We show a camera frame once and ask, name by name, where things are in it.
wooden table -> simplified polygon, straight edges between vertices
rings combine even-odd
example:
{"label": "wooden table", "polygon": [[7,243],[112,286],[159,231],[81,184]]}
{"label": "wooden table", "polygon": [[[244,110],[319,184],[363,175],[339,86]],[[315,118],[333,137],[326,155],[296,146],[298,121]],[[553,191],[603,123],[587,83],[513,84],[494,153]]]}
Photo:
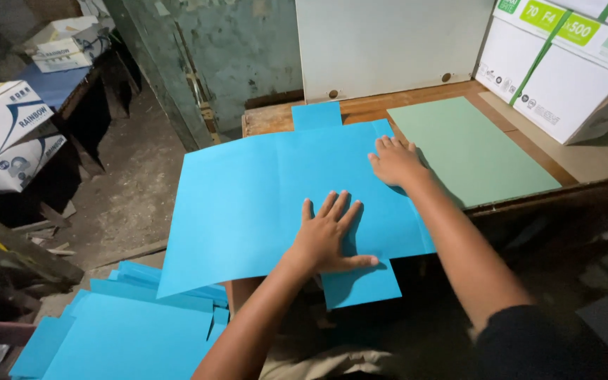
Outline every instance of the wooden table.
{"label": "wooden table", "polygon": [[[340,101],[342,121],[345,125],[349,125],[386,118],[391,123],[396,136],[406,143],[404,134],[393,123],[387,109],[453,97],[465,97],[563,187],[539,194],[476,205],[465,209],[464,212],[483,233],[486,233],[488,239],[499,250],[509,246],[518,234],[530,229],[531,224],[536,224],[536,220],[541,218],[547,219],[548,222],[539,233],[533,236],[533,238],[540,238],[539,242],[542,241],[539,246],[550,246],[549,242],[555,241],[556,237],[561,241],[562,246],[586,244],[593,238],[584,232],[586,230],[589,233],[592,232],[592,229],[588,227],[592,224],[592,220],[603,214],[608,218],[608,178],[596,182],[579,183],[551,156],[535,145],[478,95],[486,91],[486,88],[480,83],[468,81],[343,100]],[[303,101],[247,110],[242,118],[243,137],[293,131],[291,107],[300,104],[304,104]],[[510,232],[507,238],[497,239],[498,241],[494,242],[490,235],[493,235],[494,231],[498,229],[508,229]]]}

green paper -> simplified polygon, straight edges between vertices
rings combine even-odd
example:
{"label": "green paper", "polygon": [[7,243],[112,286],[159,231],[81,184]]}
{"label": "green paper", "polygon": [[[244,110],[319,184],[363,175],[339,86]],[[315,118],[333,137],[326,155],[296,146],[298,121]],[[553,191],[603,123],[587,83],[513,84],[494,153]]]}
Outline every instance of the green paper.
{"label": "green paper", "polygon": [[459,207],[556,189],[560,184],[464,97],[388,113]]}

